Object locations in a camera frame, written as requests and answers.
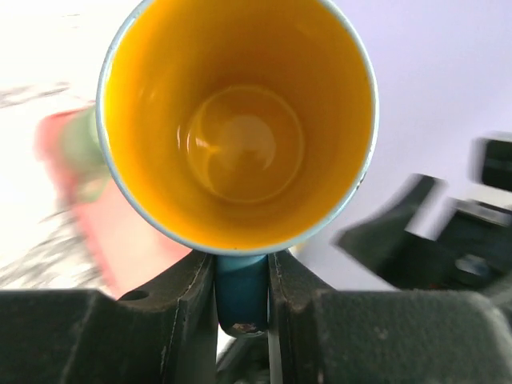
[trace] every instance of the mug handle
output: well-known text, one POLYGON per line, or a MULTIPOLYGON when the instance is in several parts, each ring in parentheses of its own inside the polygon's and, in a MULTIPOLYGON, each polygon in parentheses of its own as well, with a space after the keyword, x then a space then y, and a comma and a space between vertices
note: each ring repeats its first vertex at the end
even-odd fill
POLYGON ((268 257, 216 256, 218 322, 229 336, 250 338, 268 328, 268 257))

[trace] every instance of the light blue mug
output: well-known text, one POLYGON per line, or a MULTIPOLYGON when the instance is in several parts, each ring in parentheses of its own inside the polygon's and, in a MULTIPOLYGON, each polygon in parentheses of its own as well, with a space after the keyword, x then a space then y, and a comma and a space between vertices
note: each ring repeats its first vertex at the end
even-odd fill
POLYGON ((219 322, 266 331, 267 255, 331 222, 374 151, 363 44, 327 0, 145 0, 107 52, 98 136, 152 226, 217 260, 219 322))

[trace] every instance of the red object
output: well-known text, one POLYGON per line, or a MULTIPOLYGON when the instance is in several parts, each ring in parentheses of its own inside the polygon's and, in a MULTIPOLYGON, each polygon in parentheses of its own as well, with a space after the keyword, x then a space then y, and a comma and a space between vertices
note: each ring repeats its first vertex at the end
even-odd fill
MULTIPOLYGON (((44 118, 35 140, 36 155, 46 163, 59 197, 67 201, 73 201, 78 178, 59 153, 58 137, 79 111, 44 118)), ((151 280, 190 252, 139 216, 112 180, 96 202, 73 204, 71 211, 115 297, 151 280)))

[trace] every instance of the gray surface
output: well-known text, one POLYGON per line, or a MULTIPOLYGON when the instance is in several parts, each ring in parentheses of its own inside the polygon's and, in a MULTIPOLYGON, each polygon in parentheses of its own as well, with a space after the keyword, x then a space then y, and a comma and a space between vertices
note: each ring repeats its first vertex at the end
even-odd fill
POLYGON ((314 307, 325 383, 512 382, 509 325, 479 294, 325 292, 314 307))
POLYGON ((21 257, 0 263, 0 288, 99 288, 108 293, 84 237, 67 209, 41 222, 48 235, 21 257))
POLYGON ((385 204, 411 173, 447 181, 414 232, 433 235, 447 196, 471 188, 472 140, 512 130, 512 2, 337 0, 374 64, 381 100, 377 149, 353 201, 299 256, 345 290, 388 289, 330 244, 385 204))

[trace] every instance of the green object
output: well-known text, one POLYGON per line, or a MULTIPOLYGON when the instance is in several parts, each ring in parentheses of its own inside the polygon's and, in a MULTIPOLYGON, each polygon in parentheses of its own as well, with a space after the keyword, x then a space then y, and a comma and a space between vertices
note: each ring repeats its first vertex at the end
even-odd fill
POLYGON ((79 174, 95 174, 106 166, 96 131, 95 106, 78 112, 67 123, 61 133, 60 148, 68 166, 79 174))
POLYGON ((78 175, 76 199, 79 202, 97 200, 110 180, 110 173, 99 145, 95 106, 78 112, 66 124, 59 144, 66 164, 78 175))

